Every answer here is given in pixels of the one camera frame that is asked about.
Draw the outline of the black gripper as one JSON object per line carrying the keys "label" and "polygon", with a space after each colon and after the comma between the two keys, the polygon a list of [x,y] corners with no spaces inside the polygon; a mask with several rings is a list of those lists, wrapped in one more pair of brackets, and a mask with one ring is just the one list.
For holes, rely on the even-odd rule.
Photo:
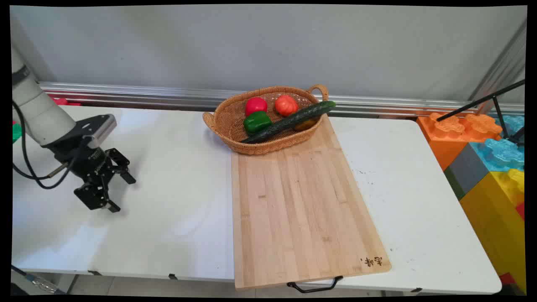
{"label": "black gripper", "polygon": [[70,172],[83,181],[82,187],[73,191],[88,209],[108,209],[117,213],[121,208],[109,197],[108,183],[111,170],[119,174],[127,184],[135,184],[136,179],[130,174],[130,161],[115,148],[103,151],[100,147],[90,148],[90,138],[70,138],[54,142],[54,156],[64,163],[75,162]]}

